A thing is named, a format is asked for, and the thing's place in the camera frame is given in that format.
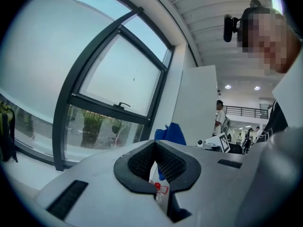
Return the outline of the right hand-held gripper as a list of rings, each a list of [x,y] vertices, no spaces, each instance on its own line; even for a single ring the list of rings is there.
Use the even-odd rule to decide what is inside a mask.
[[[228,153],[231,150],[225,133],[220,133],[216,136],[205,140],[199,140],[197,147],[205,150]]]

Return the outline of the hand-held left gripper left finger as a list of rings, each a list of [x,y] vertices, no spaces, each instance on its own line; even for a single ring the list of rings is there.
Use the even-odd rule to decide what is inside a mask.
[[[169,227],[170,218],[154,196],[136,194],[122,186],[114,175],[116,160],[145,141],[89,156],[49,182],[36,201],[44,208],[75,180],[88,183],[65,218],[76,227]]]

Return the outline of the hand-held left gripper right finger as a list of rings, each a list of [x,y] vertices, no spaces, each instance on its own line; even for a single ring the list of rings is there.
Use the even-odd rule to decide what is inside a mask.
[[[181,170],[171,181],[167,213],[154,217],[157,227],[250,227],[247,195],[265,143],[246,155],[155,141],[157,156]]]

